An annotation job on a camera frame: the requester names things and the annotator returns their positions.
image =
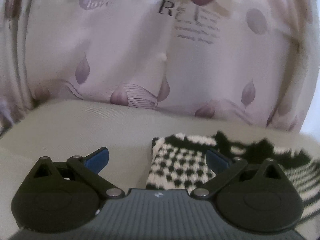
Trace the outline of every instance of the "gray ribbed plate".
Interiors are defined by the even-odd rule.
[[[133,189],[108,200],[95,219],[78,229],[43,234],[23,229],[11,240],[303,240],[294,230],[272,236],[242,232],[223,221],[208,201],[186,190]]]

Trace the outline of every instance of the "silver screw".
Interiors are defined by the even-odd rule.
[[[209,195],[209,190],[207,190],[205,188],[196,188],[193,191],[193,194],[195,194],[197,197],[205,197],[205,196]]]
[[[81,155],[74,155],[73,158],[74,158],[74,159],[81,159],[82,156],[81,156]]]
[[[122,194],[122,191],[118,188],[110,188],[106,191],[106,194],[109,197],[119,197]]]

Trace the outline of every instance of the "striped fabric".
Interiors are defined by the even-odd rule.
[[[212,137],[177,134],[166,138],[155,138],[152,148],[154,161],[151,166],[147,187],[161,189],[183,188],[183,183],[177,186],[165,178],[167,175],[174,176],[176,171],[172,171],[171,174],[161,175],[166,169],[158,165],[157,158],[168,154],[168,151],[172,152],[172,150],[178,154],[189,152],[192,155],[200,152],[204,155],[209,148],[214,148],[229,158],[241,156],[252,164],[260,164],[266,158],[275,159],[303,200],[304,211],[301,222],[305,222],[320,213],[320,162],[310,158],[303,150],[294,151],[288,148],[275,147],[266,139],[250,145],[231,142],[220,131]]]

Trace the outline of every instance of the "beige cushion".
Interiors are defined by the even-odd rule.
[[[100,175],[124,190],[143,188],[154,137],[179,132],[212,135],[217,130],[231,140],[251,143],[268,138],[279,147],[303,147],[314,157],[320,156],[318,144],[299,134],[80,100],[51,101],[31,112],[0,140],[0,239],[17,230],[10,202],[39,157],[65,161],[72,155],[85,156],[105,146],[110,160]],[[308,240],[320,235],[315,223],[313,220],[311,227],[300,226]]]

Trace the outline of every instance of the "black and white knitted fabric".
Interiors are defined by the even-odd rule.
[[[301,221],[320,213],[320,163],[303,150],[278,148],[266,139],[245,145],[230,142],[222,132],[215,136],[176,134],[154,138],[152,164],[147,180],[149,189],[187,189],[213,178],[215,174],[205,161],[205,153],[214,148],[228,158],[241,156],[248,163],[260,164],[275,159],[297,189],[304,203]]]

